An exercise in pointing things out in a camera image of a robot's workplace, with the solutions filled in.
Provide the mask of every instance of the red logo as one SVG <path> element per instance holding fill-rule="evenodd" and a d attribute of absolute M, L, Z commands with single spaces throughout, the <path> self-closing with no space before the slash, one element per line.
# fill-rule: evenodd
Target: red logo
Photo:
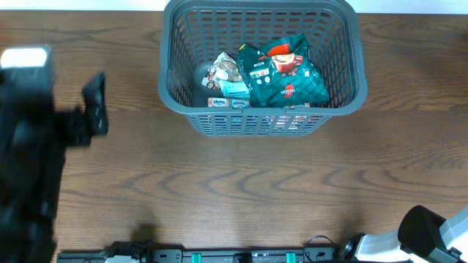
<path fill-rule="evenodd" d="M 281 93 L 284 94 L 285 99 L 290 98 L 293 95 L 293 93 L 295 93 L 294 85 L 287 85 L 286 90 L 282 91 Z"/>

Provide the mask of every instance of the wooden tabletop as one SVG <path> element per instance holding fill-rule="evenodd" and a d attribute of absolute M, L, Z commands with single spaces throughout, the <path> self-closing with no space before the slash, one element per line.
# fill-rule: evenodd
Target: wooden tabletop
<path fill-rule="evenodd" d="M 110 131 L 67 153 L 58 249 L 153 238 L 300 246 L 468 203 L 468 16 L 360 15 L 369 97 L 308 137 L 210 138 L 158 97 L 161 12 L 1 12 L 0 45 L 55 51 L 56 104 L 107 73 Z"/>

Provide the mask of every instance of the green clip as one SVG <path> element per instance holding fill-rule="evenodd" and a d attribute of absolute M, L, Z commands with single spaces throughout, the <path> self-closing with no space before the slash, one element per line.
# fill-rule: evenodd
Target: green clip
<path fill-rule="evenodd" d="M 295 253 L 293 252 L 286 253 L 286 263 L 295 263 Z"/>
<path fill-rule="evenodd" d="M 202 263 L 202 254 L 192 254 L 192 263 Z"/>

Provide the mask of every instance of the gray basket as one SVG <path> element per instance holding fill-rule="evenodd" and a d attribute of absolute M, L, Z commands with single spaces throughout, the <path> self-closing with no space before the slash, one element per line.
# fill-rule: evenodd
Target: gray basket
<path fill-rule="evenodd" d="M 304 33 L 330 102 L 318 107 L 206 107 L 214 94 L 201 86 L 221 52 L 244 43 L 261 47 Z M 356 111 L 367 97 L 358 19 L 344 0 L 172 0 L 161 38 L 159 96 L 206 135 L 305 135 L 334 115 Z"/>

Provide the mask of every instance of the white wall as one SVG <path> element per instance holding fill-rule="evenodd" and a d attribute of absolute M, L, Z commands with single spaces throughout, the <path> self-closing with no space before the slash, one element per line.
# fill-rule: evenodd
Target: white wall
<path fill-rule="evenodd" d="M 0 0 L 0 9 L 163 10 L 169 0 Z M 348 0 L 356 12 L 468 14 L 468 0 Z"/>

